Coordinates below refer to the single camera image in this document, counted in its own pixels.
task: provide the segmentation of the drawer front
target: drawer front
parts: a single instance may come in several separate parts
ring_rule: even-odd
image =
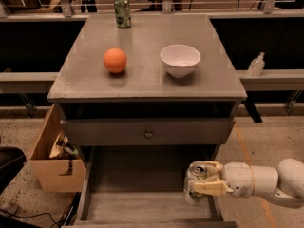
[[[69,141],[79,146],[222,144],[232,119],[115,119],[61,121]]]

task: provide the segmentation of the brown box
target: brown box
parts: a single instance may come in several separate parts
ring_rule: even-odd
[[[81,192],[86,168],[82,160],[48,160],[57,136],[62,132],[60,115],[54,106],[48,111],[34,141],[30,165],[47,192]]]

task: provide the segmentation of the orange ball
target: orange ball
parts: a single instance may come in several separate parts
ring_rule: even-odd
[[[126,67],[126,55],[119,48],[111,48],[104,54],[104,66],[112,73],[120,73]]]

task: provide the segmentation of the soda can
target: soda can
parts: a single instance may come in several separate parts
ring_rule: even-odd
[[[205,180],[208,178],[208,169],[202,161],[196,161],[190,164],[184,179],[183,191],[185,200],[191,205],[203,205],[204,198],[207,196],[191,190],[189,181]]]
[[[129,28],[131,26],[129,0],[114,0],[114,10],[117,26],[123,29]]]

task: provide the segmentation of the bowl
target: bowl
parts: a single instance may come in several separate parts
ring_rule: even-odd
[[[169,74],[182,78],[197,67],[200,53],[187,45],[171,45],[161,51],[161,60]]]

